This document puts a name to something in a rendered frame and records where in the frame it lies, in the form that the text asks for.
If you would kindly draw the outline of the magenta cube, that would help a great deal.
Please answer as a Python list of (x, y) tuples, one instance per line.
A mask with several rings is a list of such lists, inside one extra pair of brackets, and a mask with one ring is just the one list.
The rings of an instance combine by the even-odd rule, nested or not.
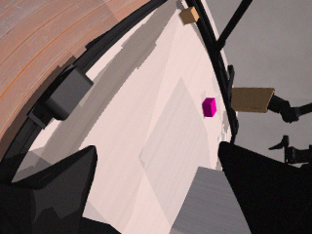
[(214, 97), (206, 97), (206, 99), (202, 103), (202, 106), (204, 111), (204, 117), (214, 117), (216, 113)]

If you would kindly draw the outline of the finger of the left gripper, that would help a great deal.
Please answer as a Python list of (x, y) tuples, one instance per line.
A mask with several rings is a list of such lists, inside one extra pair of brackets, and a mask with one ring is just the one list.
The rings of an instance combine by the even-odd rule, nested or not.
[(268, 148), (268, 150), (282, 149), (282, 148), (283, 148), (283, 140), (279, 144)]

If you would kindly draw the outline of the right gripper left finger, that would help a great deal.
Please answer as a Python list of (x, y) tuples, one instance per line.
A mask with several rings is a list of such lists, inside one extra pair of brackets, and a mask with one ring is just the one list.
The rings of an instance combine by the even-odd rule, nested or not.
[(0, 180), (0, 216), (19, 234), (77, 234), (97, 162), (89, 145), (22, 180)]

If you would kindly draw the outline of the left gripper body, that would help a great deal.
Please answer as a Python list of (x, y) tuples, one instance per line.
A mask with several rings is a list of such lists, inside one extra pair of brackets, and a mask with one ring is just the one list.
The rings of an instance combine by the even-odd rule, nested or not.
[[(286, 158), (286, 155), (287, 155), (287, 150), (286, 148), (289, 146), (290, 144), (290, 141), (289, 141), (289, 136), (283, 136), (285, 139), (283, 139), (283, 147), (285, 147), (285, 163), (288, 164), (289, 163), (289, 160), (287, 162), (287, 158)], [(296, 152), (296, 157), (298, 157), (296, 163), (301, 163), (301, 150), (297, 149), (298, 152)]]

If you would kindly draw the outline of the black outlined square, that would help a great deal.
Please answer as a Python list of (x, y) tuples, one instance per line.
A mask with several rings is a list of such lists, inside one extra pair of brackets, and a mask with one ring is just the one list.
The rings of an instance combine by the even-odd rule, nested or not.
[[(222, 133), (219, 135), (219, 137), (217, 138), (218, 140), (218, 145), (221, 141), (227, 141), (227, 125), (226, 127), (224, 128), (224, 130), (222, 131)], [(219, 165), (219, 158), (217, 156), (217, 165)]]

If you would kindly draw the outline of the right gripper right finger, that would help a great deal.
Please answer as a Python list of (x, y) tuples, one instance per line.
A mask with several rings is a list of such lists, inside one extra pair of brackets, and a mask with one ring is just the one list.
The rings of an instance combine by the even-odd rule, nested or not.
[(312, 203), (312, 167), (298, 168), (221, 141), (225, 176), (252, 234), (288, 234)]

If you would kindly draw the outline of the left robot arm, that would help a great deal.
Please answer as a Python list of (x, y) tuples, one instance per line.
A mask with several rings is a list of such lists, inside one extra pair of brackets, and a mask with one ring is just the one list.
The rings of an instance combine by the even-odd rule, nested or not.
[[(283, 112), (281, 112), (280, 109)], [(280, 97), (277, 97), (273, 93), (268, 103), (267, 110), (271, 110), (275, 113), (280, 112), (281, 115), (283, 114), (282, 118), (285, 118), (284, 121), (286, 123), (289, 123), (289, 122), (291, 123), (293, 120), (295, 120), (293, 122), (296, 122), (296, 120), (299, 120), (298, 118), (299, 116), (312, 112), (312, 102), (306, 105), (300, 106), (300, 107), (291, 107), (288, 100), (284, 100)], [(296, 161), (298, 159), (298, 157), (296, 157), (296, 152), (298, 152), (298, 150), (295, 149), (293, 146), (287, 147), (286, 150), (287, 150), (286, 158), (289, 160), (289, 164), (291, 165), (296, 164)], [(312, 161), (312, 145), (309, 144), (309, 149), (301, 150), (301, 163), (303, 164), (301, 165), (301, 168), (311, 167), (312, 166), (311, 161)]]

